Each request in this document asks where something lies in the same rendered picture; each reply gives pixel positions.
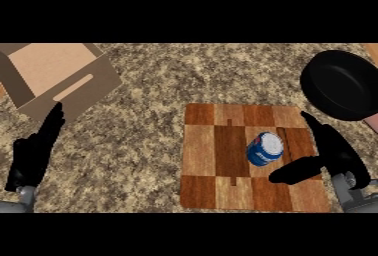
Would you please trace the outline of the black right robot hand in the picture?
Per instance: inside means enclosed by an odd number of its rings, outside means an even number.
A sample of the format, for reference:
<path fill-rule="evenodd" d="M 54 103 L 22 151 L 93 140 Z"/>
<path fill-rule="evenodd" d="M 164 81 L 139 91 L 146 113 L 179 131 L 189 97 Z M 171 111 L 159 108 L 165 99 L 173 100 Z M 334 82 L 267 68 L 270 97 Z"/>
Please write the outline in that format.
<path fill-rule="evenodd" d="M 301 112 L 301 116 L 313 132 L 319 155 L 304 156 L 276 169 L 269 181 L 294 185 L 326 168 L 331 176 L 350 172 L 356 179 L 351 190 L 363 189 L 370 183 L 370 175 L 351 145 L 331 125 L 322 124 L 307 112 Z"/>

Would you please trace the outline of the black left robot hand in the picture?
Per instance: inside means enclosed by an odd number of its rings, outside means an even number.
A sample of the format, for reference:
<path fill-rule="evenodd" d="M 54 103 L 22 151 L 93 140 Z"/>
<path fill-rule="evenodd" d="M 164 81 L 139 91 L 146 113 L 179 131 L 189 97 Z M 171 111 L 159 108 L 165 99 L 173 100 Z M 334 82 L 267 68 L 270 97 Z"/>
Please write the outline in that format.
<path fill-rule="evenodd" d="M 15 192 L 19 187 L 37 187 L 49 166 L 52 148 L 65 124 L 62 103 L 52 108 L 37 133 L 13 142 L 13 161 L 4 190 Z"/>

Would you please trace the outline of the blue and white can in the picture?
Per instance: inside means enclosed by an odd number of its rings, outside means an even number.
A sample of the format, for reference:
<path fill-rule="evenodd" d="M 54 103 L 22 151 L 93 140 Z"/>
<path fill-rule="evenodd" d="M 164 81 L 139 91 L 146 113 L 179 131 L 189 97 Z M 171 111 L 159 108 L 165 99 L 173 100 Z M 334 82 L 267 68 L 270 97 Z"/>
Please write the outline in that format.
<path fill-rule="evenodd" d="M 246 147 L 246 159 L 261 167 L 274 162 L 283 155 L 283 142 L 272 132 L 261 132 Z"/>

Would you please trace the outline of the black pot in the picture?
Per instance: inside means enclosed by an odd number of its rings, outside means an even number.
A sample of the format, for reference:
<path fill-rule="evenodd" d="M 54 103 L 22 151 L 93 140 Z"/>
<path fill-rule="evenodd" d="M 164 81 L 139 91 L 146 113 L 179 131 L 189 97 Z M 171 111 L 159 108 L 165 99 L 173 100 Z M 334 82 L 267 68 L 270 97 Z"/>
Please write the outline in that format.
<path fill-rule="evenodd" d="M 378 114 L 378 67 L 359 55 L 319 52 L 300 74 L 304 96 L 331 117 L 360 121 Z"/>

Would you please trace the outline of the checkered wooden cutting board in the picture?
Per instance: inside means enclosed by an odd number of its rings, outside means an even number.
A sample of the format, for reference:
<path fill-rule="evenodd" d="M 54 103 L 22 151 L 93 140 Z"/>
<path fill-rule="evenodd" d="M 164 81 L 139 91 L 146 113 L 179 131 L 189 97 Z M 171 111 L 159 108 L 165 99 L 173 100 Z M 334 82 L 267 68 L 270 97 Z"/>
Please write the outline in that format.
<path fill-rule="evenodd" d="M 263 132 L 283 139 L 283 156 L 263 167 L 246 146 Z M 314 154 L 307 124 L 295 106 L 190 103 L 184 109 L 180 204 L 186 208 L 328 212 L 320 176 L 286 185 L 270 173 Z"/>

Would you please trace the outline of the open wooden drawer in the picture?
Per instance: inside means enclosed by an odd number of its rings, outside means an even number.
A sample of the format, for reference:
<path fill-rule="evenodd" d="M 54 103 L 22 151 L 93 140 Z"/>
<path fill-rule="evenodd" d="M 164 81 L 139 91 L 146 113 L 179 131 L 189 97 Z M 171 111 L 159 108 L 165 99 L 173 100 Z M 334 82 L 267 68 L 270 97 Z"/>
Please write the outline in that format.
<path fill-rule="evenodd" d="M 121 79 L 93 43 L 0 43 L 0 84 L 22 114 L 43 121 L 60 102 L 71 122 Z"/>

